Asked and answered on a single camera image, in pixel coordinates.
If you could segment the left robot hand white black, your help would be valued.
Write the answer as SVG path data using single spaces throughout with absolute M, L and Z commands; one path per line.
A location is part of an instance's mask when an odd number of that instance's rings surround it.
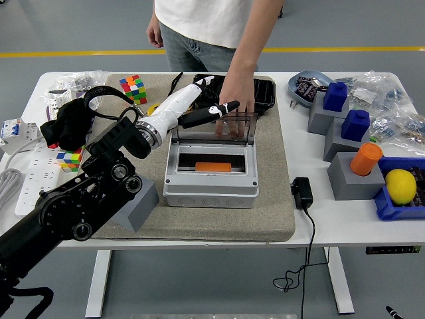
M 222 118 L 240 106 L 239 101 L 235 100 L 188 113 L 191 104 L 213 80 L 214 76 L 208 76 L 172 93 L 150 116 L 142 118 L 140 129 L 152 137 L 154 146 L 160 146 L 167 132 L 177 126 L 200 126 Z

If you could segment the person's left hand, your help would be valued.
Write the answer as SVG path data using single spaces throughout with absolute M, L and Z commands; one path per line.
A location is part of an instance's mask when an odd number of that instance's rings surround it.
M 254 112 L 254 74 L 248 73 L 232 73 L 228 71 L 222 90 L 219 96 L 220 104 L 232 101 L 239 101 L 240 106 L 237 111 L 233 111 L 230 116 L 244 116 L 245 113 Z M 222 137 L 224 122 L 216 121 L 215 133 L 218 137 Z M 228 130 L 232 137 L 242 137 L 245 133 L 245 120 L 231 120 L 228 123 Z

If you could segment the person's right hand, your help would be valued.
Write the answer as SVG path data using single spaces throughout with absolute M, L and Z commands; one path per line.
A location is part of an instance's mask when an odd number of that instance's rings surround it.
M 160 24 L 155 13 L 152 14 L 150 22 L 146 29 L 147 40 L 149 44 L 157 49 L 163 48 L 163 39 L 161 35 Z

